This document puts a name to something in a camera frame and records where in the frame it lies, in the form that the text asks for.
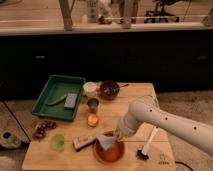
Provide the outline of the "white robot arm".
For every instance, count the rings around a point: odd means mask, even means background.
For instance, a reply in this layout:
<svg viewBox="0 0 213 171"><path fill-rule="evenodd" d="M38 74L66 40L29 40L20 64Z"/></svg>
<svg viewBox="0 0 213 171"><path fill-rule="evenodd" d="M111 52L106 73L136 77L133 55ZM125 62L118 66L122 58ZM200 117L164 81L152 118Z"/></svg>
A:
<svg viewBox="0 0 213 171"><path fill-rule="evenodd" d="M213 126L168 113L152 96L133 100L118 121L119 137L134 136L143 123L157 126L213 156Z"/></svg>

